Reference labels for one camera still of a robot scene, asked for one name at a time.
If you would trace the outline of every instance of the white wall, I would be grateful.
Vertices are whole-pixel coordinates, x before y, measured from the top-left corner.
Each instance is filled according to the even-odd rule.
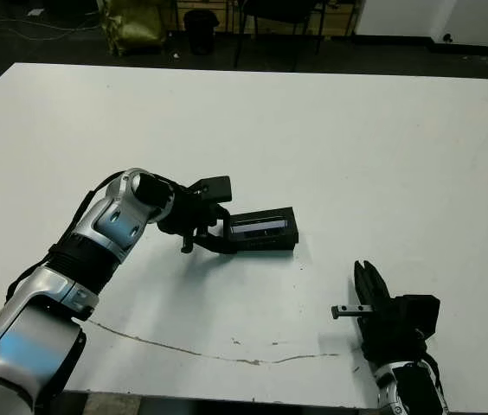
[[[488,0],[457,0],[446,23],[433,31],[433,40],[442,42],[449,33],[454,44],[488,46]]]
[[[429,36],[441,0],[365,0],[358,35]]]
[[[364,0],[358,35],[430,36],[488,46],[488,0]]]

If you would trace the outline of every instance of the metal pin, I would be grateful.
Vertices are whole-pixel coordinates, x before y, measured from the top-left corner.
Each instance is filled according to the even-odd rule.
[[[364,317],[373,312],[370,305],[335,305],[331,307],[332,318]]]

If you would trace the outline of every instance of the silver robot arm segment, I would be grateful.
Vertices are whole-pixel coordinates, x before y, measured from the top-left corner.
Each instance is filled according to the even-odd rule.
[[[145,226],[169,215],[172,184],[142,169],[117,174],[0,310],[0,414],[30,414],[65,386],[86,342],[72,317],[92,314]]]

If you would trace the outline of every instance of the yellow bag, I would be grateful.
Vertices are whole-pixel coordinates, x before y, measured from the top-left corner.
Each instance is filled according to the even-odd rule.
[[[167,38],[159,5],[165,0],[104,0],[101,26],[112,54],[161,47]]]

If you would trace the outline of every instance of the white table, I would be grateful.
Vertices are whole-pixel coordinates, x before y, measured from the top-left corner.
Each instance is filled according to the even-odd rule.
[[[369,259],[392,294],[440,298],[428,343],[450,409],[488,412],[488,80],[15,64],[0,307],[85,192],[133,166],[230,175],[231,213],[293,206],[300,242],[183,255],[149,227],[84,323],[67,389],[375,407],[355,323],[330,313]]]

